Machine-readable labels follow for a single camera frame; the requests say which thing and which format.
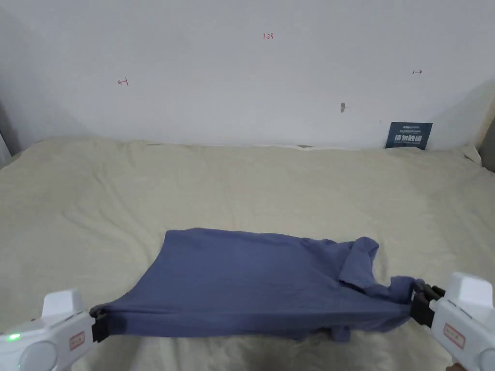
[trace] mattress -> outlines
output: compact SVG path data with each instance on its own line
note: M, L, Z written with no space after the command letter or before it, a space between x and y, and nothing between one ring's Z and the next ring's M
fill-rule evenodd
M0 328L77 287L87 309L128 291L165 232L194 227L380 244L377 281L495 283L495 175L474 148L346 151L52 139L0 170ZM347 344L261 336L115 336L78 370L442 370L414 321Z

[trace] wrinkled sheet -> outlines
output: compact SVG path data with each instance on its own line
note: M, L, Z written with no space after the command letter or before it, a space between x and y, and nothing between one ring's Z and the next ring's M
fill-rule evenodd
M53 139L0 170L0 328L78 287L89 310L129 291L167 230L212 228L380 244L374 275L495 282L495 175L473 148L423 152L201 147ZM73 371L443 370L414 321L347 344L314 335L115 336Z
M121 298L92 308L109 335L271 335L385 332L409 320L411 277L375 282L378 244L279 233L172 230L156 260Z

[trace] blue t-shirt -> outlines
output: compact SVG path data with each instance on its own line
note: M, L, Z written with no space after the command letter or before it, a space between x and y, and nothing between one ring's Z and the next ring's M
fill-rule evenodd
M374 240L335 243L274 233L168 231L155 262L108 314L110 335L302 339L387 331L409 319L411 277L375 282Z

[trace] red label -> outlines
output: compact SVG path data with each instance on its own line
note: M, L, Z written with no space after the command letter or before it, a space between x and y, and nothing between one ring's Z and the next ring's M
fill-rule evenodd
M70 348L70 350L74 350L78 346L83 345L83 344L84 344L84 331L83 332L80 332L77 335L74 335L69 340L69 348Z
M444 335L449 338L451 342L457 345L459 348L464 349L466 344L466 338L451 325L445 324Z

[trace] blue placard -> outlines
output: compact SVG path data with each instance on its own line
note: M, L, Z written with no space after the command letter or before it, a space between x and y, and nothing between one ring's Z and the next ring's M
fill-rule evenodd
M433 123L392 122L385 148L418 147L425 149Z

